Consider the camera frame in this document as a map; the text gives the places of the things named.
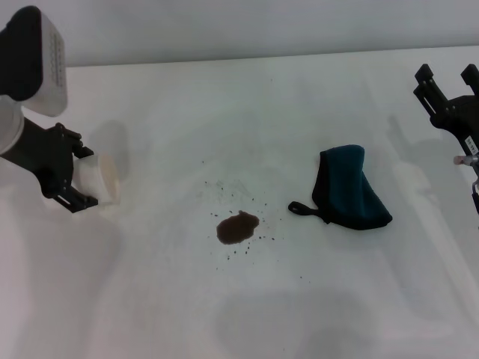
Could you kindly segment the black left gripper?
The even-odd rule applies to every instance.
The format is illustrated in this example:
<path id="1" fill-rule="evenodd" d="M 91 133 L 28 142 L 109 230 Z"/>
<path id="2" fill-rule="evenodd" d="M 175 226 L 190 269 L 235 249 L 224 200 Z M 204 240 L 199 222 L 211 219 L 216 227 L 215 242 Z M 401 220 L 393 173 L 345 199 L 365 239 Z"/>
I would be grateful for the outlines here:
<path id="1" fill-rule="evenodd" d="M 83 144 L 82 136 L 63 124 L 44 129 L 26 119 L 18 140 L 2 158 L 31 172 L 40 183 L 44 197 L 76 213 L 99 204 L 98 199 L 71 186 L 73 155 L 83 159 L 93 154 L 94 151 Z"/>

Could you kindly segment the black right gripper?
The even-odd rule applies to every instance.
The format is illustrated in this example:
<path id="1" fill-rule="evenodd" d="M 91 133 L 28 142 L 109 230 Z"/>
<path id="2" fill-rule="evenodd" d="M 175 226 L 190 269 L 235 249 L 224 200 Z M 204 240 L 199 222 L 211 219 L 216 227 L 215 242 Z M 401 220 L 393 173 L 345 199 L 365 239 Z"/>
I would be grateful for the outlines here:
<path id="1" fill-rule="evenodd" d="M 413 93 L 430 115 L 433 126 L 450 132 L 466 154 L 478 154 L 479 70 L 475 64 L 469 64 L 461 77 L 474 95 L 448 101 L 435 83 L 429 65 L 422 64 L 415 74 L 418 85 Z"/>

